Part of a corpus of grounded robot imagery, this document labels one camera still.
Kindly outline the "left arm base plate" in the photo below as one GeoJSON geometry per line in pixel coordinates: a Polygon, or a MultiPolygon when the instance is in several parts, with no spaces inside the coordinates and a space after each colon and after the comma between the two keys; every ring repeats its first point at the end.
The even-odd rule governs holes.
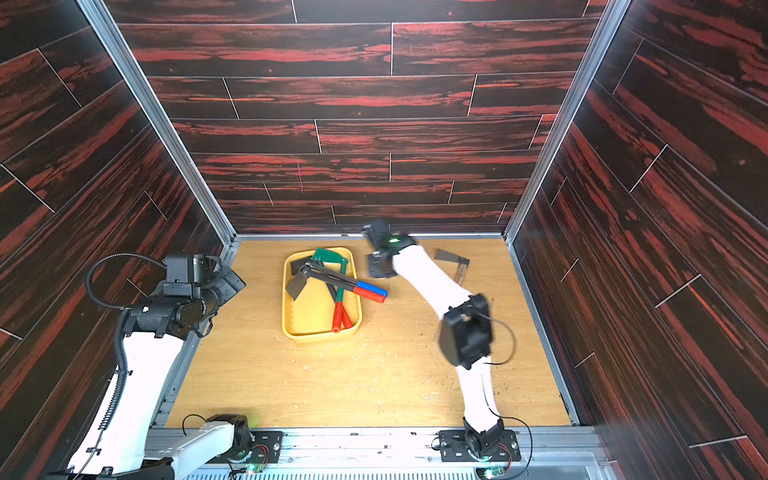
{"type": "Polygon", "coordinates": [[[243,452],[214,457],[208,465],[268,465],[277,464],[283,449],[285,433],[279,430],[251,431],[251,444],[243,452]]]}

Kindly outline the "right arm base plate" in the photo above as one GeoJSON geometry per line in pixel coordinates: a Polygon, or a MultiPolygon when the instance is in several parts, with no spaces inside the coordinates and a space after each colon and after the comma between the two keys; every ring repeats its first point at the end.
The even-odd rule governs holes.
{"type": "Polygon", "coordinates": [[[467,440],[463,429],[440,430],[432,448],[440,452],[444,463],[515,463],[522,458],[516,433],[512,430],[504,430],[498,438],[491,436],[487,445],[478,439],[467,440]]]}

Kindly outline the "yellow plastic storage tray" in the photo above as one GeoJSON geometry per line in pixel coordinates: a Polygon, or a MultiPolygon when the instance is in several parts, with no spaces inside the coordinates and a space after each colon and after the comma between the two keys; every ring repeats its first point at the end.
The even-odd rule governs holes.
{"type": "Polygon", "coordinates": [[[292,266],[303,264],[315,250],[305,250],[288,256],[283,266],[283,296],[281,326],[283,334],[296,343],[331,341],[351,337],[358,332],[363,321],[361,300],[352,293],[343,295],[343,306],[350,323],[341,324],[339,332],[333,331],[335,300],[328,287],[316,279],[309,279],[297,300],[286,290],[294,278],[292,266]]]}

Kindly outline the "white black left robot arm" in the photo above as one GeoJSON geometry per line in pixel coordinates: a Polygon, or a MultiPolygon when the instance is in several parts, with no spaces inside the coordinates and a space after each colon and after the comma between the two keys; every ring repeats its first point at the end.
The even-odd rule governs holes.
{"type": "Polygon", "coordinates": [[[150,264],[165,273],[155,291],[133,304],[99,298],[93,289],[98,260],[84,284],[89,298],[119,313],[112,339],[116,369],[105,398],[78,450],[49,479],[183,479],[214,458],[246,463],[255,440],[244,415],[218,414],[182,439],[145,454],[150,427],[190,337],[212,330],[219,309],[244,289],[244,281],[209,254],[169,254],[150,264]]]}

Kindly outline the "green hoe red grip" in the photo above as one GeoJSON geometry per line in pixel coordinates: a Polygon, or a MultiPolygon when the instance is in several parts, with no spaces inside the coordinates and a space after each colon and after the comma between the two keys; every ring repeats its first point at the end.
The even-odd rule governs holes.
{"type": "MultiPolygon", "coordinates": [[[[325,263],[338,264],[340,267],[340,274],[344,275],[346,273],[348,260],[345,257],[343,257],[341,254],[335,251],[318,248],[315,250],[315,253],[311,257],[311,259],[320,264],[325,264],[325,263]]],[[[332,293],[332,297],[335,300],[334,314],[333,314],[333,321],[332,321],[332,332],[339,333],[342,329],[351,328],[352,321],[349,318],[348,314],[346,313],[345,307],[343,305],[343,295],[344,295],[343,290],[340,287],[336,287],[332,284],[328,284],[328,289],[332,293]]]]}

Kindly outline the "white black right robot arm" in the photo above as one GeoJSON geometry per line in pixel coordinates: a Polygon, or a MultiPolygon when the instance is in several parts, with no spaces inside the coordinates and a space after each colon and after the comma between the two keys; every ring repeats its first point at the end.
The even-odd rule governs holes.
{"type": "Polygon", "coordinates": [[[491,378],[493,328],[488,300],[452,280],[414,238],[392,232],[386,220],[371,221],[362,232],[373,249],[369,273],[377,278],[402,277],[436,313],[438,346],[456,369],[463,397],[465,443],[476,459],[488,459],[505,433],[491,378]]]}

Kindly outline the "black hoe red grip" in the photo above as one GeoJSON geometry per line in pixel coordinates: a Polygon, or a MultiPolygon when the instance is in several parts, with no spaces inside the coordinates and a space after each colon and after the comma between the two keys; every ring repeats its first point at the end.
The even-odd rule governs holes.
{"type": "Polygon", "coordinates": [[[286,287],[289,296],[296,300],[304,289],[309,278],[323,281],[329,289],[334,301],[334,311],[331,330],[339,333],[342,329],[353,326],[351,319],[343,306],[344,285],[350,284],[344,280],[348,260],[335,252],[318,249],[311,256],[301,257],[290,262],[292,280],[286,287]]]}

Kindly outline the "wooden handle hoe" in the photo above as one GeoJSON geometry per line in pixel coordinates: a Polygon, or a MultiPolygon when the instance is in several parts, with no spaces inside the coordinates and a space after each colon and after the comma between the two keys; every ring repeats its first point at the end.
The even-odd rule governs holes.
{"type": "Polygon", "coordinates": [[[457,265],[457,270],[454,275],[454,282],[457,283],[458,285],[463,284],[464,279],[466,277],[466,272],[470,265],[470,260],[468,258],[445,251],[443,249],[438,249],[434,259],[455,263],[457,265]]]}

